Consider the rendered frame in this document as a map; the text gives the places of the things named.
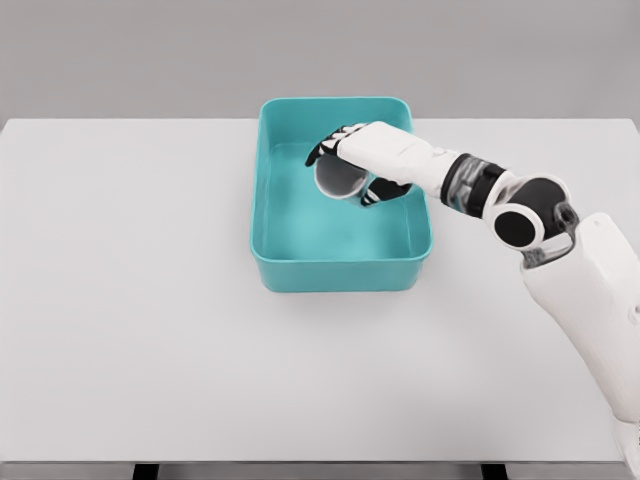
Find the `teal rectangular basket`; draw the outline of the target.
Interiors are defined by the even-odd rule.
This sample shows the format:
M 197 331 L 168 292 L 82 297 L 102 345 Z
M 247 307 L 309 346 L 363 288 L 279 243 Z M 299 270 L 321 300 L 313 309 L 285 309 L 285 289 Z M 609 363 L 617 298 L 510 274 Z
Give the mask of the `teal rectangular basket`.
M 412 131 L 396 97 L 274 98 L 261 106 L 249 242 L 274 292 L 401 291 L 418 279 L 434 239 L 418 188 L 364 208 L 321 193 L 304 163 L 343 125 L 385 121 Z

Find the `white paper cup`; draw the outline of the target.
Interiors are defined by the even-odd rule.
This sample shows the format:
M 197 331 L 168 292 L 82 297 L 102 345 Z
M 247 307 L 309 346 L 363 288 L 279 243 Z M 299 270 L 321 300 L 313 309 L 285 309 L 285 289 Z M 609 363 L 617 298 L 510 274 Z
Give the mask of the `white paper cup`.
M 314 181 L 330 199 L 356 201 L 362 197 L 371 174 L 336 156 L 322 155 L 314 165 Z

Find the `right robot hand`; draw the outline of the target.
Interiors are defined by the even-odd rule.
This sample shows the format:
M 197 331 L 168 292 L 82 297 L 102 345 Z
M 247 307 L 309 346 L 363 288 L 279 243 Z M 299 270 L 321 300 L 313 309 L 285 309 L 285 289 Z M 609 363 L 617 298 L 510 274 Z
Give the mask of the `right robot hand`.
M 408 194 L 415 178 L 412 164 L 425 158 L 429 147 L 415 135 L 382 121 L 344 125 L 316 144 L 305 160 L 314 170 L 325 154 L 336 156 L 371 174 L 362 197 L 350 201 L 371 207 Z

